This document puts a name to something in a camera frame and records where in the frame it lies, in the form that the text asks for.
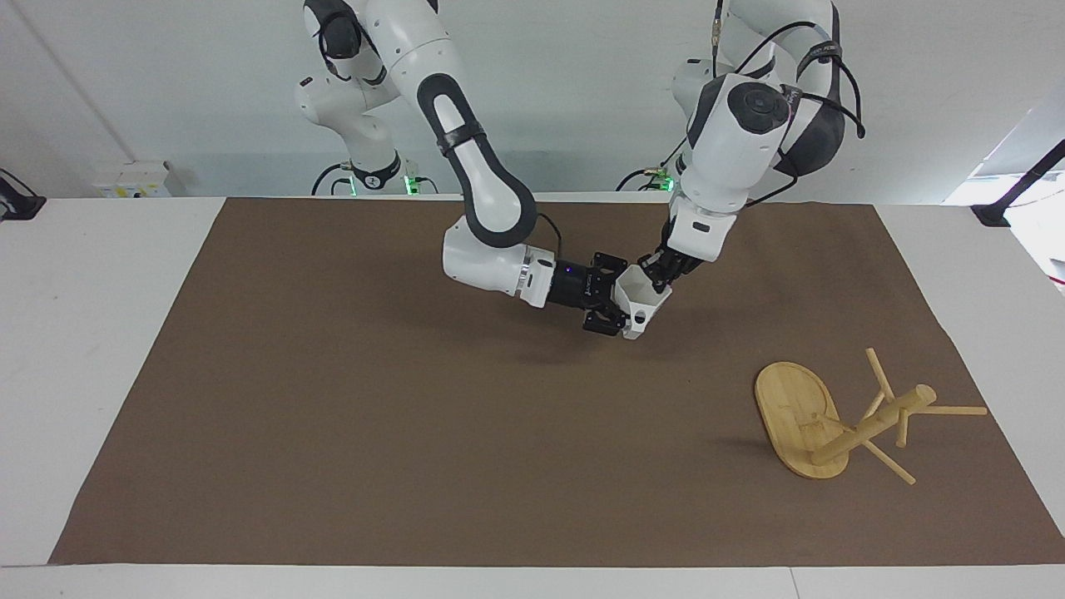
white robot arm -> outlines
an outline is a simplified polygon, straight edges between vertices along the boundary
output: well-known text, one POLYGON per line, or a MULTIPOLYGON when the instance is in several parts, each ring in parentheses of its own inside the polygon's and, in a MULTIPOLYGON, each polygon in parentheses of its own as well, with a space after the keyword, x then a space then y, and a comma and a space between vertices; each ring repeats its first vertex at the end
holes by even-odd
POLYGON ((748 197, 767 171, 775 167, 793 184, 826 165, 842 143, 845 116, 865 136, 861 103, 855 115, 839 101, 840 74, 854 80, 829 0, 733 0, 721 43, 735 72, 716 77, 710 61, 692 59, 674 78, 674 97, 688 116, 675 163, 679 184, 661 244, 629 266, 615 290, 619 305, 639 296, 645 314, 626 321, 627 339, 643 333, 673 281, 718 259, 737 214, 760 201, 748 197), (794 84, 776 71, 774 46, 794 59, 794 84))
POLYGON ((455 44, 436 10, 426 0, 306 0, 307 29, 332 77, 305 80, 297 101, 308 118, 341 134, 360 180, 368 175, 383 182, 371 189, 388 192, 399 155, 383 124, 364 113, 407 99, 462 187, 465 214, 444 236, 444 272, 543 307, 554 254, 522 243, 536 226, 536 201, 499 162, 477 120, 455 44))

black cable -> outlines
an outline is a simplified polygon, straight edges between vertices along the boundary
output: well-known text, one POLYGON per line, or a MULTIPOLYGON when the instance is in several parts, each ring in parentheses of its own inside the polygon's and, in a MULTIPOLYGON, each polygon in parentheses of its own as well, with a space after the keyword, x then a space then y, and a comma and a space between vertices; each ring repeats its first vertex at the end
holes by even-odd
POLYGON ((857 116, 858 122, 862 122, 862 90, 858 88, 858 82, 854 79, 854 75, 851 74, 851 69, 847 68, 842 59, 836 58, 836 64, 839 65, 839 70, 843 71, 847 79, 851 82, 851 90, 854 91, 854 114, 857 116))
POLYGON ((725 0, 718 0, 718 7, 714 10, 714 35, 710 45, 710 62, 714 63, 710 68, 714 69, 714 79, 718 78, 718 47, 721 45, 721 11, 724 3, 725 0))
POLYGON ((37 195, 37 192, 33 191, 33 189, 30 185, 26 184, 22 181, 22 179, 19 179, 18 177, 16 177, 15 174, 12 173, 11 171, 7 171, 6 168, 0 168, 0 173, 3 173, 4 175, 7 175, 13 181, 15 181, 16 183, 18 183, 18 184, 22 185, 23 188, 26 188, 26 191, 30 192, 30 195, 32 197, 39 197, 37 195))
POLYGON ((777 29, 776 31, 770 33, 769 36, 766 37, 765 39, 763 39, 761 44, 758 44, 754 48, 754 50, 747 56, 747 59, 742 63, 740 63, 740 65, 738 67, 736 67, 736 72, 741 72, 743 70, 743 67, 746 67, 748 65, 748 63, 750 63, 751 61, 753 61, 754 56, 758 55, 758 52, 760 52, 761 49, 765 48, 776 36, 781 35, 782 33, 786 33, 788 31, 791 31, 792 29, 798 29, 800 27, 808 27, 810 29, 817 29, 817 23, 812 22, 812 21, 796 21, 793 23, 786 25, 786 26, 777 29))
POLYGON ((333 171, 340 171, 344 166, 345 166, 345 163, 338 162, 337 164, 333 164, 329 168, 326 168, 325 171, 323 171, 322 174, 318 175, 317 180, 314 181, 314 187, 311 188, 311 195, 318 195, 318 185, 322 184, 322 181, 325 181, 326 177, 328 177, 330 173, 332 173, 333 171))
POLYGON ((555 229, 555 237, 558 238, 558 245, 557 245, 557 249, 555 250, 555 259, 556 260, 561 260, 562 259, 562 231, 558 230, 558 226, 556 226, 555 222, 551 220, 551 216, 544 214, 543 212, 540 212, 539 214, 537 214, 537 216, 543 218, 544 221, 547 221, 547 224, 551 225, 551 228, 555 229))
POLYGON ((809 94, 809 93, 806 93, 806 92, 802 93, 802 97, 806 98, 807 100, 816 100, 816 101, 821 102, 822 104, 824 104, 824 106, 826 106, 826 107, 829 107, 829 108, 831 108, 833 110, 841 112, 843 114, 843 116, 846 116, 846 117, 850 118, 851 120, 853 120, 854 125, 858 128, 858 130, 857 130, 858 139, 859 140, 865 139, 866 130, 865 130, 865 125, 862 125, 862 119, 858 118, 857 116, 855 116, 854 113, 851 112, 843 104, 841 104, 841 103, 839 103, 836 100, 833 100, 831 98, 825 98, 824 96, 818 96, 817 94, 809 94))
POLYGON ((432 191, 437 192, 437 195, 440 195, 440 188, 437 187, 437 182, 433 181, 432 179, 428 177, 415 177, 414 182, 415 183, 428 182, 430 185, 432 185, 432 191))
POLYGON ((676 156, 676 152, 681 151, 681 148, 684 147, 684 143, 687 142, 687 141, 688 141, 688 135, 685 134, 684 139, 681 140, 681 143, 677 144, 676 147, 673 148, 673 151, 671 151, 670 155, 666 157, 666 160, 663 160, 663 161, 661 161, 661 162, 658 163, 658 167, 661 168, 662 166, 666 166, 667 164, 669 164, 670 159, 672 159, 674 156, 676 156))
POLYGON ((613 191, 620 192, 622 189, 624 189, 625 183, 632 181, 633 179, 639 177, 640 175, 646 174, 646 172, 648 172, 646 168, 640 168, 639 171, 633 171, 628 175, 625 175, 625 178, 622 179, 620 183, 618 183, 618 189, 616 189, 613 191))
MULTIPOLYGON (((785 155, 784 151, 781 150, 780 148, 776 149, 776 153, 780 155, 782 161, 786 161, 791 166, 791 172, 794 173, 794 164, 791 162, 791 159, 788 158, 787 155, 785 155)), ((746 210, 746 209, 748 209, 748 208, 750 208, 752 206, 757 206, 757 205, 761 204, 763 201, 766 201, 767 199, 775 197, 775 196, 777 196, 777 195, 780 195, 780 194, 782 194, 782 193, 790 190, 791 188, 796 187, 796 184, 798 182, 799 182, 799 176, 798 175, 791 175, 791 182, 790 183, 784 185, 783 188, 781 188, 781 189, 779 189, 779 190, 776 190, 776 191, 774 191, 772 193, 768 193, 768 194, 759 197, 758 199, 752 199, 751 201, 747 203, 747 205, 744 205, 743 208, 741 208, 741 210, 746 210)))
POLYGON ((337 179, 333 181, 332 187, 329 188, 329 195, 337 195, 337 183, 348 183, 351 184, 351 179, 337 179))

brown mat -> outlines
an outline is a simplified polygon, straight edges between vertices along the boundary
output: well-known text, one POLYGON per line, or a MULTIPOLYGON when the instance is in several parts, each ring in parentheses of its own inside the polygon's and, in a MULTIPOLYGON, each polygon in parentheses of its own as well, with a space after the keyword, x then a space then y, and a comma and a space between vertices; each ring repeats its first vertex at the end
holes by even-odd
MULTIPOLYGON (((542 209, 580 261, 641 255, 666 214, 542 209)), ((876 389, 869 345, 897 389, 982 404, 871 208, 744 214, 637 342, 447 280, 459 213, 229 200, 51 562, 1065 563, 992 418, 885 436, 916 487, 864 450, 812 482, 770 449, 753 383, 775 360, 819 373, 849 421, 876 389)))

wooden rod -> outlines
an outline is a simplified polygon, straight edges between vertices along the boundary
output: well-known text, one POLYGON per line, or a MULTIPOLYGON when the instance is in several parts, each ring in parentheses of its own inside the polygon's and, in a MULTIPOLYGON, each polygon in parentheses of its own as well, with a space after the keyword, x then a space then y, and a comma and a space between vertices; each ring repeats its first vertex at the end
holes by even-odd
POLYGON ((867 349, 866 357, 869 358, 869 366, 872 367, 872 372, 876 375, 876 382, 880 383, 880 390, 884 392, 884 396, 888 402, 894 402, 895 392, 891 391, 891 385, 887 382, 887 375, 884 374, 884 367, 880 366, 880 358, 876 357, 876 350, 873 350, 872 347, 867 349))
POLYGON ((910 438, 910 410, 899 410, 899 435, 895 438, 895 447, 906 449, 906 440, 910 438))
POLYGON ((934 401, 935 391, 925 385, 918 385, 917 388, 899 398, 895 403, 859 422, 853 433, 843 433, 829 441, 823 448, 814 451, 810 462, 815 466, 823 466, 898 424, 900 410, 905 409, 913 412, 927 407, 934 401))
POLYGON ((887 455, 886 453, 881 451, 880 448, 872 444, 872 441, 865 441, 862 444, 865 446, 866 449, 871 451, 872 454, 875 455, 878 459, 883 462, 884 466, 890 468, 891 472, 895 472, 896 474, 899 475, 900 479, 905 481, 907 485, 917 484, 917 479, 915 479, 910 472, 906 472, 905 468, 899 466, 898 462, 891 459, 891 456, 887 455))
POLYGON ((987 416, 987 408, 961 407, 961 406, 928 406, 915 410, 913 414, 931 414, 937 416, 987 416))
POLYGON ((869 404, 869 409, 866 410, 865 416, 862 417, 862 420, 865 420, 866 418, 869 418, 870 416, 876 414, 876 410, 880 409, 880 404, 884 403, 884 398, 887 395, 885 395, 883 391, 876 393, 876 399, 874 399, 872 403, 869 404))

